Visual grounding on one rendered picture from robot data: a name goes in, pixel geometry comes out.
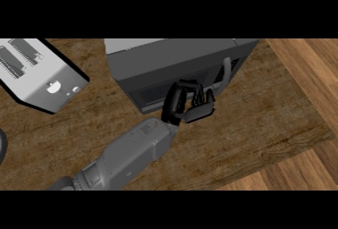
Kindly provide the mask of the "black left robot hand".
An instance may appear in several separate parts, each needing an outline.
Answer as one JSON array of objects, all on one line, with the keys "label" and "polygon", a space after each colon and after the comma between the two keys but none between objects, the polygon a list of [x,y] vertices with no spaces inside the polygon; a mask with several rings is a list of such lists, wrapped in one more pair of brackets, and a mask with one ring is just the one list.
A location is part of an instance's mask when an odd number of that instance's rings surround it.
[{"label": "black left robot hand", "polygon": [[[194,93],[192,107],[185,109],[189,92]],[[161,121],[173,125],[180,125],[182,121],[186,123],[198,121],[213,115],[214,102],[213,89],[204,90],[202,84],[197,80],[179,80],[168,89]]]}]

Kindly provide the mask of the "silver toaster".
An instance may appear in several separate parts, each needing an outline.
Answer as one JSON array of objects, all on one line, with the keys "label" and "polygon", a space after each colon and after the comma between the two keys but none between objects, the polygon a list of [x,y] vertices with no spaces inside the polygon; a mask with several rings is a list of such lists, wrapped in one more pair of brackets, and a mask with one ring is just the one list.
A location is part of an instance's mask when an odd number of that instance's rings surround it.
[{"label": "silver toaster", "polygon": [[0,38],[0,85],[22,105],[53,115],[89,82],[44,38]]}]

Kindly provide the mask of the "dark grey curved object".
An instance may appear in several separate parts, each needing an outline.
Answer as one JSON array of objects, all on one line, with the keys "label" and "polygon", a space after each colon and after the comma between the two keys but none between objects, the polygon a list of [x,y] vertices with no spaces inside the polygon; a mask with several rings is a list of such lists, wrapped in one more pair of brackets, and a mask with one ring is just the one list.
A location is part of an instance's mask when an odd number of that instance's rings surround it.
[{"label": "dark grey curved object", "polygon": [[8,138],[6,138],[5,131],[0,129],[0,165],[3,164],[5,161],[6,149],[8,149]]}]

